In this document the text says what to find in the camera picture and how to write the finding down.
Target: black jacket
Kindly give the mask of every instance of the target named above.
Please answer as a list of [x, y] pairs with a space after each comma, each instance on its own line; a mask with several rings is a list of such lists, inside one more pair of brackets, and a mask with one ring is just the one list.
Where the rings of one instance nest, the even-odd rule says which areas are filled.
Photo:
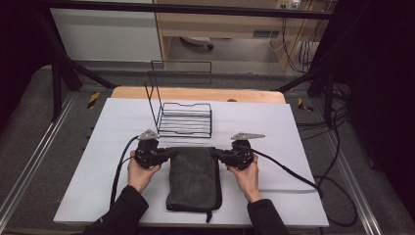
[[[85, 228], [83, 234], [135, 234], [138, 220], [149, 205], [133, 187], [126, 186], [111, 209], [92, 225]], [[274, 205], [268, 199], [248, 204], [248, 213], [254, 226], [255, 235], [289, 234]]]

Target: floor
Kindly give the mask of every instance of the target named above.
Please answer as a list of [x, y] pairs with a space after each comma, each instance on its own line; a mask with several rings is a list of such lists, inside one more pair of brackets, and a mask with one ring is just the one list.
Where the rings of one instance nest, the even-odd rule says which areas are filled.
[[[215, 74], [210, 87], [232, 89], [269, 90], [277, 88], [295, 77], [297, 72], [280, 71], [277, 60], [269, 49], [266, 40], [212, 39], [213, 50], [189, 44], [175, 38], [171, 49], [172, 60], [206, 60], [212, 62]], [[148, 65], [126, 63], [84, 63], [103, 78], [122, 85], [142, 85], [146, 79]], [[65, 121], [59, 125], [59, 131], [50, 136], [47, 148], [36, 149], [48, 128], [56, 127], [50, 121], [52, 116], [51, 74], [48, 69], [37, 72], [27, 88], [21, 105], [12, 114], [8, 124], [0, 135], [0, 165], [7, 170], [0, 171], [0, 225], [6, 226], [6, 233], [20, 234], [69, 234], [81, 231], [82, 227], [71, 227], [54, 223], [53, 217], [59, 206], [59, 199], [65, 194], [82, 151], [88, 143], [88, 136], [105, 104], [111, 96], [111, 90], [98, 86], [86, 77], [82, 77], [84, 86], [80, 92], [66, 92], [67, 101], [73, 100]], [[321, 107], [324, 97], [310, 99], [304, 83], [285, 94], [292, 105], [298, 124], [321, 120]], [[93, 109], [86, 109], [89, 99], [96, 91], [100, 97]], [[299, 98], [303, 107], [299, 108]], [[338, 110], [345, 101], [336, 101]], [[402, 203], [394, 193], [381, 171], [369, 167], [364, 148], [354, 131], [352, 120], [344, 119], [339, 127], [340, 158], [329, 176], [348, 191], [359, 204], [357, 221], [348, 227], [331, 222], [324, 228], [325, 234], [415, 234], [415, 224]], [[314, 175], [322, 174], [335, 156], [337, 137], [334, 131], [323, 127], [299, 127], [303, 147]], [[33, 159], [40, 156], [39, 162]], [[27, 165], [33, 166], [33, 172], [23, 175]], [[14, 186], [20, 176], [26, 176], [29, 184], [24, 185], [21, 197], [10, 197], [16, 191]], [[356, 187], [350, 182], [357, 182]], [[353, 221], [353, 206], [347, 196], [330, 181], [322, 184], [325, 192], [326, 213], [334, 221], [349, 223]], [[4, 216], [5, 205], [13, 201]], [[366, 215], [372, 214], [375, 224], [369, 224]], [[293, 233], [318, 233], [316, 230], [298, 230]]]

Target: hand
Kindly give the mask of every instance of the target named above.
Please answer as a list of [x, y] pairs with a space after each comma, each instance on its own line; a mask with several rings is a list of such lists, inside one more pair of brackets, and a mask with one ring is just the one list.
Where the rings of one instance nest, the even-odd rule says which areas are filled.
[[250, 203], [254, 203], [261, 199], [258, 190], [259, 168], [257, 163], [258, 156], [254, 154], [254, 161], [244, 170], [239, 170], [234, 166], [226, 166], [232, 173], [235, 174], [239, 188]]
[[153, 174], [155, 174], [161, 165], [155, 165], [152, 168], [143, 168], [134, 160], [135, 151], [131, 151], [132, 157], [128, 163], [128, 185], [132, 186], [139, 193], [142, 193], [149, 185]]

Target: white desk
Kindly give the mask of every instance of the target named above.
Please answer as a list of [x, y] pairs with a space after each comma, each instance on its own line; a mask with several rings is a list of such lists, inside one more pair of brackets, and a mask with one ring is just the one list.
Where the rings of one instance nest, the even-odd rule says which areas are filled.
[[[160, 139], [160, 147], [214, 146], [229, 149], [230, 137], [239, 131], [262, 133], [263, 139], [251, 140], [252, 147], [268, 154], [307, 178], [313, 180], [289, 105], [213, 102], [211, 139]], [[109, 99], [101, 113], [54, 221], [85, 224], [107, 212], [116, 165], [126, 143], [148, 128], [156, 129], [148, 100]], [[263, 198], [271, 199], [287, 226], [328, 226], [318, 193], [294, 179], [278, 165], [259, 159], [259, 189]], [[162, 165], [143, 196], [150, 208], [140, 220], [143, 226], [226, 226], [249, 227], [247, 201], [234, 175], [220, 164], [222, 207], [213, 212], [210, 224], [204, 213], [173, 212], [165, 208], [169, 192], [169, 162]], [[122, 169], [117, 192], [126, 185], [126, 165]]]

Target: yellow and black tape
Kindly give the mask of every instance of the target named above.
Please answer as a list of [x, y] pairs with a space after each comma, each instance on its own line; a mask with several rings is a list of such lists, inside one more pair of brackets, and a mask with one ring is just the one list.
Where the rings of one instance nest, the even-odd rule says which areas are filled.
[[88, 106], [86, 107], [86, 109], [93, 109], [95, 102], [97, 102], [98, 97], [100, 96], [99, 92], [95, 92], [92, 96], [91, 99], [89, 100]]
[[299, 109], [301, 109], [301, 110], [307, 110], [309, 112], [313, 112], [314, 111], [314, 109], [312, 107], [305, 106], [302, 103], [302, 99], [301, 98], [299, 98]]

